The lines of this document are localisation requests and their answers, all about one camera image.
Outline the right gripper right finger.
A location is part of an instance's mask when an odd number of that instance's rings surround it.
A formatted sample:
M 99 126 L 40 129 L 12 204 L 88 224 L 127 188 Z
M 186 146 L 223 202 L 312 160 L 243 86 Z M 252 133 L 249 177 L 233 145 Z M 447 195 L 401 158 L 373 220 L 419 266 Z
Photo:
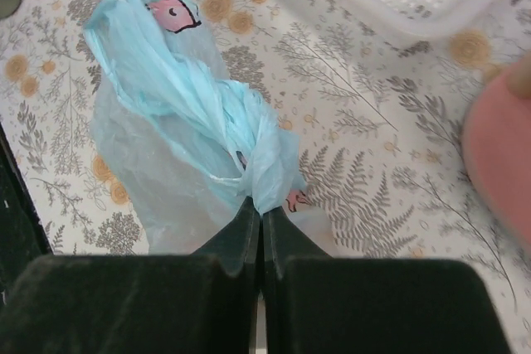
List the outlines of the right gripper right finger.
M 507 353 L 485 284 L 452 259 L 334 258 L 281 209 L 262 220 L 270 353 Z

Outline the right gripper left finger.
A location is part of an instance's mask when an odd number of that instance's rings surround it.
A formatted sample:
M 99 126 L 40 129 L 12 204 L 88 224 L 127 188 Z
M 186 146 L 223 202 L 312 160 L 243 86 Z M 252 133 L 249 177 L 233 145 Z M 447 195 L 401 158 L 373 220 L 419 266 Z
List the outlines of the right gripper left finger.
M 246 199 L 190 255 L 46 255 L 1 312 L 4 353 L 250 353 L 260 217 Z

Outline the blue plastic grocery bag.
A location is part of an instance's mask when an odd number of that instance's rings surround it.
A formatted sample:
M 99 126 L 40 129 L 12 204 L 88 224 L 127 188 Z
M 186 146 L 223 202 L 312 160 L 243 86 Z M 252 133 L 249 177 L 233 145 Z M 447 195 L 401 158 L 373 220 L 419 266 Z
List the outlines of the blue plastic grocery bag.
M 91 132 L 150 254 L 193 252 L 245 199 L 335 251 L 328 217 L 306 201 L 298 136 L 231 79 L 193 0 L 102 0 L 84 35 L 102 69 Z

